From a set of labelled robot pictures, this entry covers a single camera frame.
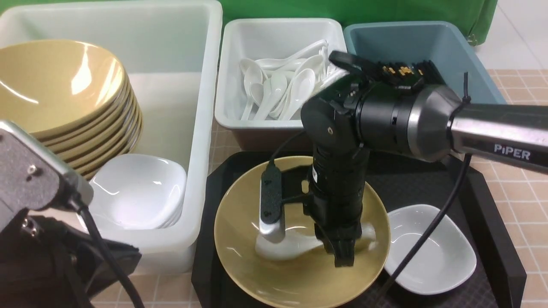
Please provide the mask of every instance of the white oval dish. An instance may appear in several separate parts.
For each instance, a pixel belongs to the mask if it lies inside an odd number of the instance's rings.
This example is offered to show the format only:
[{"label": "white oval dish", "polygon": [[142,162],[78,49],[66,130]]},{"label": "white oval dish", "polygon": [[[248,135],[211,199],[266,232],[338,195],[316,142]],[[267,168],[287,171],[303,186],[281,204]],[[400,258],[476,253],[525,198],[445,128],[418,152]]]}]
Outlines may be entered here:
[{"label": "white oval dish", "polygon": [[[390,275],[438,213],[438,208],[427,204],[416,204],[388,213],[391,244],[384,269]],[[444,293],[470,278],[476,263],[472,246],[446,215],[396,282],[416,294]]]},{"label": "white oval dish", "polygon": [[168,159],[125,154],[108,161],[90,184],[89,210],[99,230],[158,229],[180,212],[186,171]]}]

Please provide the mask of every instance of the white ceramic spoon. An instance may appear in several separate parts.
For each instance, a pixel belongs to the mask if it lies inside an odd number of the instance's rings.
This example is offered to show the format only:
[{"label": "white ceramic spoon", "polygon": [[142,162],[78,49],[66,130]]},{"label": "white ceramic spoon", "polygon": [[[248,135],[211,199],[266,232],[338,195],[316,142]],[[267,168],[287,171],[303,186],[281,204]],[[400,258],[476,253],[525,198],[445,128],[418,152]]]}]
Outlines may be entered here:
[{"label": "white ceramic spoon", "polygon": [[269,78],[265,81],[265,83],[262,84],[262,98],[260,102],[257,104],[259,106],[259,109],[261,109],[262,105],[268,105],[268,101],[270,99],[270,94],[272,93],[272,78]]},{"label": "white ceramic spoon", "polygon": [[327,77],[327,68],[329,67],[329,55],[327,54],[327,47],[322,47],[322,50],[319,51],[319,54],[323,57],[323,75],[320,76],[320,80],[323,80]]},{"label": "white ceramic spoon", "polygon": [[286,104],[282,114],[278,118],[281,121],[288,121],[310,98],[316,85],[316,74],[311,69],[305,69],[295,76],[295,82],[289,94],[289,103]]},{"label": "white ceramic spoon", "polygon": [[263,79],[266,78],[266,72],[259,66],[259,64],[257,64],[257,62],[255,62],[252,59],[243,58],[242,60],[240,60],[239,66],[240,66],[240,70],[242,71],[244,76],[245,76],[245,73],[247,72],[247,70],[250,67],[253,67],[254,70],[259,68],[259,70],[262,72]]},{"label": "white ceramic spoon", "polygon": [[267,78],[272,77],[272,75],[274,75],[274,73],[276,73],[276,72],[284,75],[287,80],[291,80],[291,79],[293,79],[293,77],[295,77],[295,72],[293,72],[293,71],[282,71],[282,69],[279,69],[279,70],[276,70],[276,71],[268,71],[268,70],[264,71]]},{"label": "white ceramic spoon", "polygon": [[246,102],[246,107],[244,108],[243,110],[243,114],[242,114],[242,118],[241,120],[242,121],[247,121],[249,120],[249,115],[251,114],[251,110],[253,108],[253,97],[251,96],[251,92],[250,92],[250,87],[253,83],[260,83],[262,84],[262,72],[261,72],[261,68],[259,67],[259,65],[251,65],[244,77],[243,77],[243,87],[244,89],[246,90],[246,94],[247,94],[247,102]]},{"label": "white ceramic spoon", "polygon": [[314,93],[312,93],[311,96],[316,95],[318,92],[320,92],[321,90],[323,90],[323,89],[327,88],[328,86],[332,85],[335,81],[343,78],[346,75],[348,75],[347,71],[337,67],[336,69],[334,69],[331,72],[331,74],[329,74],[321,82],[316,84],[316,86],[314,88]]},{"label": "white ceramic spoon", "polygon": [[274,106],[279,103],[279,100],[281,100],[282,96],[287,90],[287,79],[281,72],[274,72],[272,74],[272,78],[270,78],[270,97],[268,100],[264,100],[261,105],[259,106],[259,110],[255,114],[255,117],[253,120],[256,121],[262,121],[265,120],[266,117],[269,115],[269,112],[274,108]]},{"label": "white ceramic spoon", "polygon": [[263,90],[263,85],[260,83],[253,83],[251,87],[249,88],[249,92],[251,93],[251,97],[253,98],[253,101],[255,102],[255,104],[257,106],[260,106],[262,102],[262,98],[265,95]]},{"label": "white ceramic spoon", "polygon": [[300,59],[305,57],[307,54],[318,54],[318,51],[321,50],[322,47],[327,47],[327,41],[325,39],[320,39],[317,42],[314,42],[307,47],[299,50],[292,56],[285,58],[285,59],[260,59],[257,60],[257,64],[259,64],[260,67],[266,69],[266,70],[275,70],[278,69],[288,63],[290,63],[293,60]]},{"label": "white ceramic spoon", "polygon": [[[362,224],[362,238],[376,241],[375,228],[371,224]],[[315,236],[302,235],[296,230],[290,229],[286,230],[286,237],[277,244],[269,242],[261,234],[258,234],[255,241],[255,252],[268,260],[287,261],[322,245],[322,241]],[[370,249],[374,247],[375,244],[369,245]]]},{"label": "white ceramic spoon", "polygon": [[293,80],[295,80],[295,78],[300,72],[302,72],[305,69],[312,69],[314,73],[316,74],[316,76],[318,76],[318,74],[322,71],[322,66],[323,66],[323,56],[319,54],[306,59],[306,61],[304,61],[301,64],[301,66],[299,66],[299,68],[295,71],[295,77],[293,77],[293,79],[291,79],[291,81],[289,82],[289,86],[287,87],[286,93],[280,100],[280,103],[270,112],[270,116],[275,119],[279,119],[283,110],[287,109],[287,105],[289,104],[289,90],[291,89],[291,86],[293,85],[293,82],[294,82]]}]

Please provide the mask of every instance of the green backdrop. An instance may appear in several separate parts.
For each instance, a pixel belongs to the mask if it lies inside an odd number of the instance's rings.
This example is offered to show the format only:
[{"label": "green backdrop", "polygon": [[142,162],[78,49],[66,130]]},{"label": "green backdrop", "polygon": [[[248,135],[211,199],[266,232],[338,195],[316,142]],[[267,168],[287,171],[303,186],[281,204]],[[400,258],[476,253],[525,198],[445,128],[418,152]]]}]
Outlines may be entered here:
[{"label": "green backdrop", "polygon": [[[0,0],[0,12],[37,3],[89,0]],[[239,18],[325,17],[343,27],[378,21],[443,20],[473,44],[485,41],[496,0],[220,0],[224,22]]]}]

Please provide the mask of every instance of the white plastic bin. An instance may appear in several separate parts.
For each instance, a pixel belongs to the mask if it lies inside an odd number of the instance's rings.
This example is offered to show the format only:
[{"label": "white plastic bin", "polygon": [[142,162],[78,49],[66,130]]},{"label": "white plastic bin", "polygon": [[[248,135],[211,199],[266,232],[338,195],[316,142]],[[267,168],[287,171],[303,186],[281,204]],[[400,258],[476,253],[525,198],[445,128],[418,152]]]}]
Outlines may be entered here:
[{"label": "white plastic bin", "polygon": [[328,42],[328,52],[346,51],[343,29],[332,19],[239,19],[225,26],[215,99],[215,119],[221,126],[234,133],[242,149],[273,150],[287,137],[301,130],[302,123],[241,121],[247,96],[243,88],[243,73],[240,71],[239,61],[243,58],[284,59],[320,39]]},{"label": "white plastic bin", "polygon": [[[156,230],[104,232],[143,253],[136,273],[188,271],[206,192],[222,28],[214,0],[139,0],[16,7],[0,17],[0,47],[35,39],[102,46],[126,67],[144,115],[136,149],[180,163],[188,183],[180,220]],[[50,210],[81,230],[75,214]]]}]

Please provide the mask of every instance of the stack of yellow bowls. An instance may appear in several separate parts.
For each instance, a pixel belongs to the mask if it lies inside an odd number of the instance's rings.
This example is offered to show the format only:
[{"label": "stack of yellow bowls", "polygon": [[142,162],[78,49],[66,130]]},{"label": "stack of yellow bowls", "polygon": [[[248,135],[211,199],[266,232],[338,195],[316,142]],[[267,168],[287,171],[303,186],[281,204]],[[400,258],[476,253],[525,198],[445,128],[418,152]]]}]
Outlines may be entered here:
[{"label": "stack of yellow bowls", "polygon": [[91,179],[131,152],[142,113],[120,61],[108,50],[68,40],[0,49],[0,118],[15,122]]}]

